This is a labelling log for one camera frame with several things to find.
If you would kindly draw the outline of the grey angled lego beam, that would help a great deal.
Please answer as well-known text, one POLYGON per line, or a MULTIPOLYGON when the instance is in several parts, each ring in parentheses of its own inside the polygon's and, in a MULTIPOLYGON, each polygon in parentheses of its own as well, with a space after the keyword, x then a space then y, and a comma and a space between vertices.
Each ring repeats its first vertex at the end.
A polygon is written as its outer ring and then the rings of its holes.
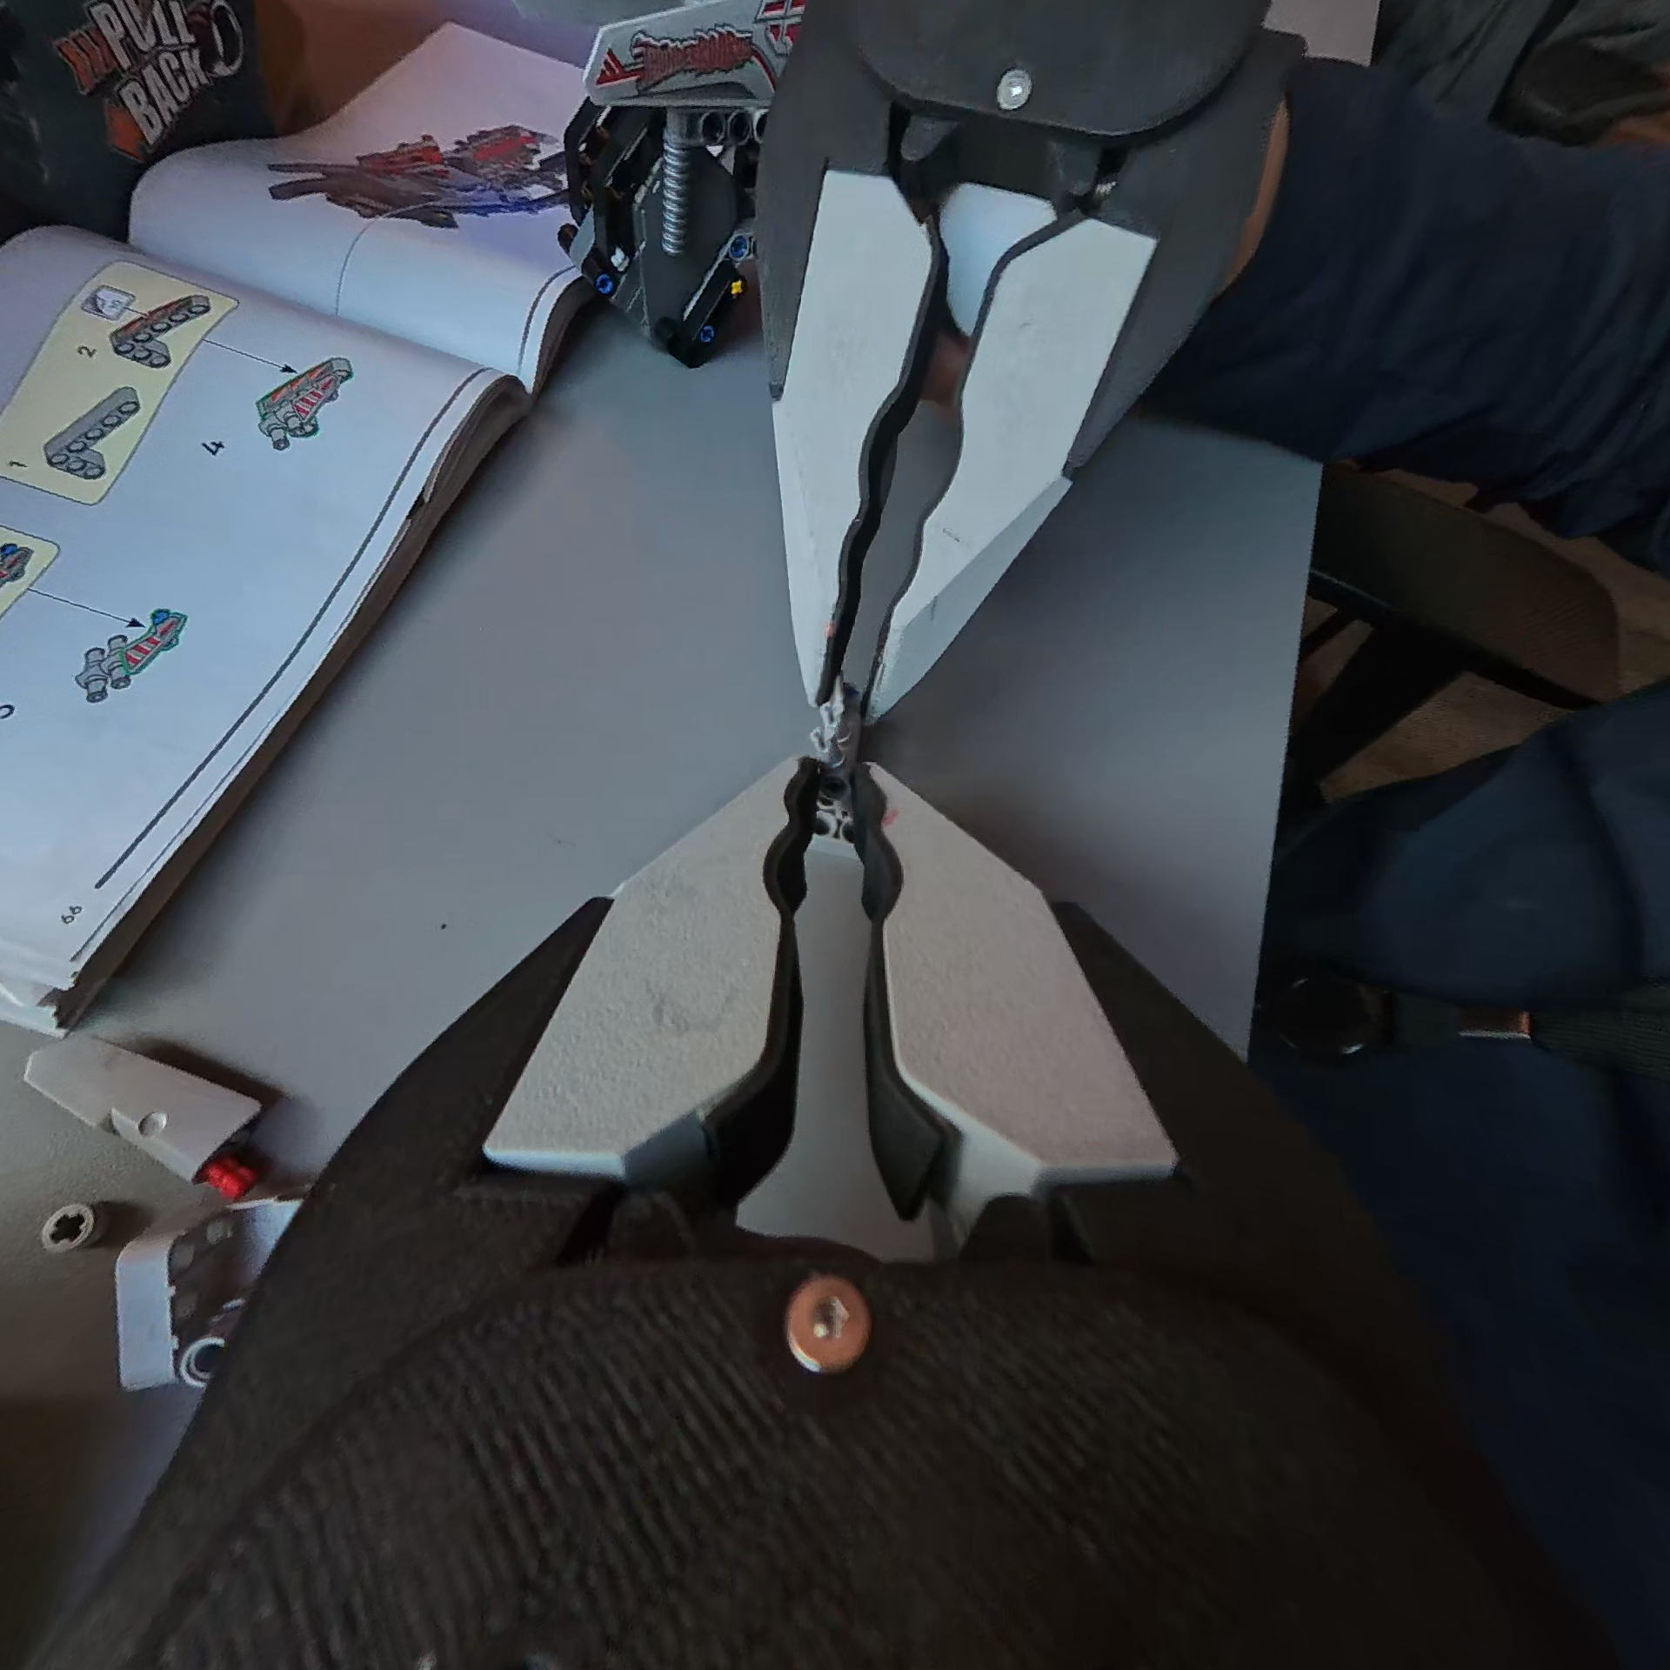
POLYGON ((116 1260, 118 1380, 125 1392, 211 1384, 306 1191, 165 1219, 116 1260))

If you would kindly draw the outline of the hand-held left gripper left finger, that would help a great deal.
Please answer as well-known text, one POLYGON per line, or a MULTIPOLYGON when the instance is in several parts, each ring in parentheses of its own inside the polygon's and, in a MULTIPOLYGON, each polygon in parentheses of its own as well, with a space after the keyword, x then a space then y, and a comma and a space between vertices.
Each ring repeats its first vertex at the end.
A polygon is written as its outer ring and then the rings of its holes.
POLYGON ((795 1127, 803 899, 789 757, 617 889, 485 1159, 740 1205, 795 1127))

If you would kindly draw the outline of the grey lego panel piece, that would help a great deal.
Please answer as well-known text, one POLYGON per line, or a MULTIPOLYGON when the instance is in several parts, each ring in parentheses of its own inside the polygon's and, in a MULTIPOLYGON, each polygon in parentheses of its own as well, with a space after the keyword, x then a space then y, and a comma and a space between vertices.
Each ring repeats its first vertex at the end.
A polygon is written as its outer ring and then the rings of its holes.
POLYGON ((183 1181, 195 1181, 263 1113, 257 1097, 94 1036, 34 1050, 26 1085, 183 1181))

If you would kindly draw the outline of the small grey lego connector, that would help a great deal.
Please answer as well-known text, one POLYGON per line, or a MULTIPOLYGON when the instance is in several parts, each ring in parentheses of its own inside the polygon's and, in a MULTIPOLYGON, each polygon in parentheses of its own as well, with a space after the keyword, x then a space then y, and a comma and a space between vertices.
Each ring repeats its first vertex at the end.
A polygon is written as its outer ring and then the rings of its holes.
POLYGON ((861 757, 863 730, 843 747, 823 747, 819 720, 811 732, 811 753, 819 763, 815 833, 831 843, 853 841, 853 773, 861 757))

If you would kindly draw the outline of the lego car model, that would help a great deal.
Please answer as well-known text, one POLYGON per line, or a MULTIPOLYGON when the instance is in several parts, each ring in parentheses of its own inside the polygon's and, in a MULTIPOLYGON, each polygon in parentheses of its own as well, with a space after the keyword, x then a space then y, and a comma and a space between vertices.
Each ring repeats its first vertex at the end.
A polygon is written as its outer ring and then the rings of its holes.
POLYGON ((571 260, 678 364, 748 290, 760 155, 803 2, 700 2, 601 28, 563 137, 571 260))

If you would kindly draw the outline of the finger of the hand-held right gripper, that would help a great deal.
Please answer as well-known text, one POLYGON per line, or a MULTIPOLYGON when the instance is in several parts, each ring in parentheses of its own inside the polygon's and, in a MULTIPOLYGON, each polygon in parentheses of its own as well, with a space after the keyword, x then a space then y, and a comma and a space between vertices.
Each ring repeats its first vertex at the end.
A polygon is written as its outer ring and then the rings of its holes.
POLYGON ((885 175, 829 171, 772 404, 789 620, 809 704, 841 682, 883 477, 927 376, 947 252, 885 175))
POLYGON ((1157 244, 1070 215, 996 262, 958 384, 953 473, 889 608, 867 718, 931 672, 1070 491, 1080 429, 1157 244))

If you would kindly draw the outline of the black lego box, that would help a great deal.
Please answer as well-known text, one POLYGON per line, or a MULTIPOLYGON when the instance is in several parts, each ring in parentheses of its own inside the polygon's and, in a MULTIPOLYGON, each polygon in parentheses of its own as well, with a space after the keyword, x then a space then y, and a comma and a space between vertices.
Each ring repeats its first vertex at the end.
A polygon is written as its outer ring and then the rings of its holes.
POLYGON ((247 2, 4 2, 4 199, 125 239, 157 161, 277 131, 247 2))

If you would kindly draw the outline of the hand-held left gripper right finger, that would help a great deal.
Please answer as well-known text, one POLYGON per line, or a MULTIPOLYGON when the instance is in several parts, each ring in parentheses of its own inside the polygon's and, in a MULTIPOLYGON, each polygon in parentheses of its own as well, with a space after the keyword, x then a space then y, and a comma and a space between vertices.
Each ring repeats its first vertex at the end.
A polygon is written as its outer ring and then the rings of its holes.
POLYGON ((1002 1197, 1147 1185, 1177 1147, 1044 893, 877 765, 853 773, 869 1145, 956 1243, 1002 1197))

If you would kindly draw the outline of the person's dark clothed legs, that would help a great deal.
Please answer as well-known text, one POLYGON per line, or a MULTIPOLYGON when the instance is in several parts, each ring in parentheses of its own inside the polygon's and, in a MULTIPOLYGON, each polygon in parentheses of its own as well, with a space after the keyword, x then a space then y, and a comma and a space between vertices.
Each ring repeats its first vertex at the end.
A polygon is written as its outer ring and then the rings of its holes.
MULTIPOLYGON (((1324 970, 1577 1010, 1666 984, 1666 682, 1279 851, 1261 988, 1324 970)), ((1422 1292, 1475 1439, 1622 1666, 1668 1646, 1666 1081, 1541 1050, 1251 1064, 1346 1171, 1422 1292)))

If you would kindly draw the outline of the person's right forearm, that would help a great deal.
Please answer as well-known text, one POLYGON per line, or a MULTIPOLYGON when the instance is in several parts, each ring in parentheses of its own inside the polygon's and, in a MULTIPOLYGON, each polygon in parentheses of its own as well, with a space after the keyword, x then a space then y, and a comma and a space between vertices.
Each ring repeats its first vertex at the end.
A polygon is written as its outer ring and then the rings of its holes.
POLYGON ((1145 406, 1467 485, 1664 577, 1666 147, 1513 137, 1304 62, 1259 246, 1145 406))

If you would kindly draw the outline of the lego instruction booklet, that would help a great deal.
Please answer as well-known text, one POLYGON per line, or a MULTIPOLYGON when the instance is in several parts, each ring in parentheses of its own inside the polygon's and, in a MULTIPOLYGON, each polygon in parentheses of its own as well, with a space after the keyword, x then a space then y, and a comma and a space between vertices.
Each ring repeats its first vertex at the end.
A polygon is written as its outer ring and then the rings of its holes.
POLYGON ((533 406, 585 72, 442 24, 4 244, 4 1020, 64 1036, 533 406))

